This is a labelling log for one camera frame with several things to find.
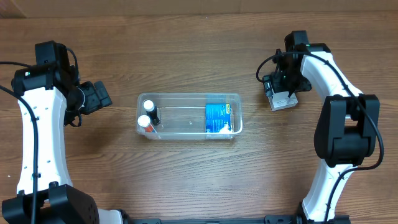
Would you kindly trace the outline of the white medicine box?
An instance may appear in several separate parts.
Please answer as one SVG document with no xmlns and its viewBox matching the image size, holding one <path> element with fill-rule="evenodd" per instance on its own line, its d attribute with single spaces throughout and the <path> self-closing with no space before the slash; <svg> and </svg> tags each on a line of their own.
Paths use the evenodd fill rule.
<svg viewBox="0 0 398 224">
<path fill-rule="evenodd" d="M 298 103 L 295 93 L 289 96 L 289 92 L 287 91 L 280 93 L 273 93 L 272 96 L 268 97 L 268 99 L 272 111 L 291 108 Z"/>
</svg>

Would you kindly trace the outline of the black tube white cap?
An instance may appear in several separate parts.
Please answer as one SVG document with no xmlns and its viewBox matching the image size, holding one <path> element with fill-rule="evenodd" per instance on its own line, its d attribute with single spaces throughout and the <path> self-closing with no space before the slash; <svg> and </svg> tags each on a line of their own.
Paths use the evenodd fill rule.
<svg viewBox="0 0 398 224">
<path fill-rule="evenodd" d="M 148 117 L 150 118 L 150 120 L 152 121 L 152 124 L 157 126 L 160 124 L 160 118 L 157 114 L 157 107 L 155 105 L 155 103 L 151 100 L 145 100 L 143 102 L 143 107 L 146 111 L 146 114 L 148 115 Z"/>
</svg>

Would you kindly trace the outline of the orange tube white cap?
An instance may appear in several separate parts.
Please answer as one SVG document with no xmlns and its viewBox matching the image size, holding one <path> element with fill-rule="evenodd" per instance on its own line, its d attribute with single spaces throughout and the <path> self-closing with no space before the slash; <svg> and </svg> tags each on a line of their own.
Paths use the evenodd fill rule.
<svg viewBox="0 0 398 224">
<path fill-rule="evenodd" d="M 152 125 L 152 121 L 148 115 L 141 115 L 137 119 L 137 123 L 140 127 L 144 129 L 146 133 L 155 133 L 156 130 Z"/>
</svg>

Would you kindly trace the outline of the blue medicine box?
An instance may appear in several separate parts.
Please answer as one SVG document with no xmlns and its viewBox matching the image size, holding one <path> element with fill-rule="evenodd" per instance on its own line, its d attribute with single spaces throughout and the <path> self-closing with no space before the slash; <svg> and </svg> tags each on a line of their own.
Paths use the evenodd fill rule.
<svg viewBox="0 0 398 224">
<path fill-rule="evenodd" d="M 231 106 L 229 103 L 224 104 L 206 104 L 206 132 L 207 133 L 231 133 Z"/>
</svg>

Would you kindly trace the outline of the clear plastic container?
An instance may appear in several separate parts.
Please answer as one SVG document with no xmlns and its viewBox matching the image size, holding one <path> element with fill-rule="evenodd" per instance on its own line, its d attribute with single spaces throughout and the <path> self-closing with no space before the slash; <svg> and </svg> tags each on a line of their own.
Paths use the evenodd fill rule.
<svg viewBox="0 0 398 224">
<path fill-rule="evenodd" d="M 145 100 L 151 100 L 157 107 L 160 124 L 154 126 L 155 133 L 146 133 L 136 123 L 138 134 L 153 140 L 204 140 L 232 139 L 243 130 L 243 109 L 237 93 L 142 93 L 137 99 L 136 120 L 147 115 L 143 107 Z M 232 132 L 206 132 L 206 104 L 231 106 Z"/>
</svg>

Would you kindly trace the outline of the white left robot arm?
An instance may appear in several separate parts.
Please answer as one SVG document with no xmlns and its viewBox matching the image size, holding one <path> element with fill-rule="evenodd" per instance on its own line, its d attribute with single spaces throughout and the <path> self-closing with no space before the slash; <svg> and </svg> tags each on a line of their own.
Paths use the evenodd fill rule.
<svg viewBox="0 0 398 224">
<path fill-rule="evenodd" d="M 9 93 L 23 125 L 22 170 L 17 195 L 2 202 L 8 223 L 130 223 L 124 210 L 103 210 L 73 187 L 64 127 L 76 116 L 111 104 L 101 82 L 79 83 L 78 69 L 57 62 L 25 65 Z"/>
</svg>

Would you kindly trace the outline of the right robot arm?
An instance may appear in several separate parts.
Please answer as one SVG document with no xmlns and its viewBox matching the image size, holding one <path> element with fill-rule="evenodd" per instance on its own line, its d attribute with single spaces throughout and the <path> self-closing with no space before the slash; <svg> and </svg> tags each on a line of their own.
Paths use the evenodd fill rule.
<svg viewBox="0 0 398 224">
<path fill-rule="evenodd" d="M 349 223 L 336 216 L 335 207 L 353 172 L 376 145 L 384 148 L 377 128 L 380 102 L 353 86 L 336 66 L 325 44 L 286 43 L 269 58 L 276 64 L 270 75 L 259 77 L 273 111 L 297 104 L 296 92 L 315 89 L 323 106 L 314 134 L 318 169 L 296 214 L 282 215 L 282 223 Z"/>
</svg>

